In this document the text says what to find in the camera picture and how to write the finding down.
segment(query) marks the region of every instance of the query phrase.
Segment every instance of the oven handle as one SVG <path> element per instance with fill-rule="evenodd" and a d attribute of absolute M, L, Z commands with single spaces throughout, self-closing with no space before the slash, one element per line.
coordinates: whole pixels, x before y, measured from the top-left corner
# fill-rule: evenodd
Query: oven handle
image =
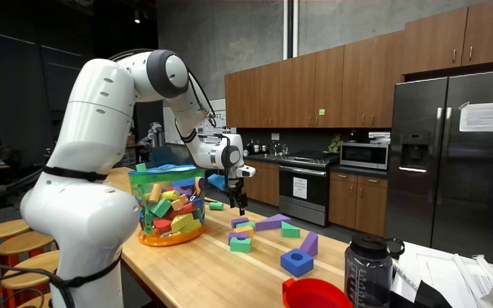
<path fill-rule="evenodd" d="M 327 176 L 327 173 L 324 171 L 315 171 L 315 170 L 308 170 L 308 169 L 302 169 L 302 168 L 294 168 L 293 166 L 279 166 L 279 170 L 288 171 L 288 172 L 292 172 L 292 173 L 313 175 L 315 177 L 322 177 L 322 178 Z"/>

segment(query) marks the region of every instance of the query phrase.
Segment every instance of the refrigerator door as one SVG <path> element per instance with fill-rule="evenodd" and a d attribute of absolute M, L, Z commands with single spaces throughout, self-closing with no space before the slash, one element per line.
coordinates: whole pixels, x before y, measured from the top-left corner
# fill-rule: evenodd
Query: refrigerator door
<path fill-rule="evenodd" d="M 493 132 L 459 130 L 466 102 L 493 103 L 493 72 L 448 82 L 432 247 L 493 263 Z"/>
<path fill-rule="evenodd" d="M 395 86 L 386 237 L 430 246 L 448 78 Z"/>

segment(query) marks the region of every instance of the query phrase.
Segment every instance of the black strap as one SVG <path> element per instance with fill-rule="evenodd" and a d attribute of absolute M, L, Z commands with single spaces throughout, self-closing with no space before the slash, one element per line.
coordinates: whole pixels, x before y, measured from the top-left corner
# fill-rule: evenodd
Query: black strap
<path fill-rule="evenodd" d="M 52 281 L 51 283 L 54 284 L 54 286 L 57 287 L 58 289 L 79 288 L 80 286 L 82 286 L 88 282 L 100 279 L 100 278 L 104 277 L 105 275 L 108 275 L 119 264 L 119 261 L 121 261 L 121 254 L 122 253 L 123 253 L 123 251 L 121 251 L 121 253 L 119 253 L 119 257 L 112 264 L 110 264 L 109 267 L 102 269 L 98 273 L 94 273 L 92 275 L 88 275 L 85 277 L 78 276 L 78 277 L 75 277 L 73 279 L 68 279 L 68 280 L 59 281 L 59 282 Z"/>
<path fill-rule="evenodd" d="M 89 182 L 104 181 L 108 176 L 107 174 L 99 174 L 94 171 L 84 172 L 84 171 L 60 168 L 58 166 L 43 166 L 43 172 L 51 175 L 56 175 L 57 177 L 83 179 Z"/>

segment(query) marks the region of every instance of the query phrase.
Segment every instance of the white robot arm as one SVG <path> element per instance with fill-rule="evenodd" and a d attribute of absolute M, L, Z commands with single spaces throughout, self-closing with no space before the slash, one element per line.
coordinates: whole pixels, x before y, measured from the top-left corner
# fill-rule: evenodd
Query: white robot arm
<path fill-rule="evenodd" d="M 196 166 L 226 171 L 230 205 L 244 213 L 243 177 L 256 170 L 243 162 L 239 135 L 224 134 L 217 145 L 201 142 L 195 128 L 211 119 L 211 105 L 193 74 L 172 51 L 131 52 L 117 61 L 94 59 L 79 73 L 57 145 L 39 179 L 21 202 L 29 226 L 55 238 L 56 274 L 62 279 L 103 277 L 71 289 L 77 308 L 122 308 L 123 243 L 135 232 L 139 207 L 129 193 L 102 182 L 123 156 L 137 101 L 166 99 L 176 128 Z M 66 307 L 51 285 L 53 308 Z"/>

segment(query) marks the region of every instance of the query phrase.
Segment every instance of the paper sign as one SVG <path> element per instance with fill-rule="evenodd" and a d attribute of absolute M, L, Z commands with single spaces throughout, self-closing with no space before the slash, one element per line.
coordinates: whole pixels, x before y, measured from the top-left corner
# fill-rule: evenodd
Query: paper sign
<path fill-rule="evenodd" d="M 293 179 L 292 195 L 294 197 L 307 199 L 307 179 L 294 178 Z"/>
<path fill-rule="evenodd" d="M 493 131 L 493 103 L 470 104 L 460 107 L 460 131 Z"/>

